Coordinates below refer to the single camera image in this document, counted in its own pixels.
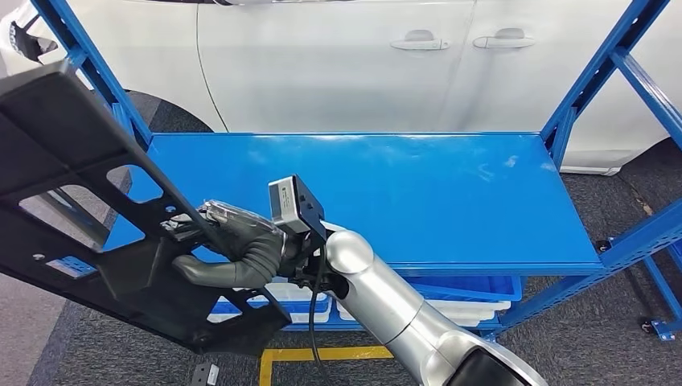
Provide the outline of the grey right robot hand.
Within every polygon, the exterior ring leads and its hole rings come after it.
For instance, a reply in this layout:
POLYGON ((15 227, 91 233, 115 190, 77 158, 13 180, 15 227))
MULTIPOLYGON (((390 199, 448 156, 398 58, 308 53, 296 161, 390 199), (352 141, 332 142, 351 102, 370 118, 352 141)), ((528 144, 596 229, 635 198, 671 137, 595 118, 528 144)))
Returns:
POLYGON ((229 289, 258 289, 276 276, 283 260, 286 234, 270 220, 230 204, 208 200, 199 214, 224 243, 206 247, 229 262, 206 263, 192 255, 176 257, 172 265, 194 285, 229 289))

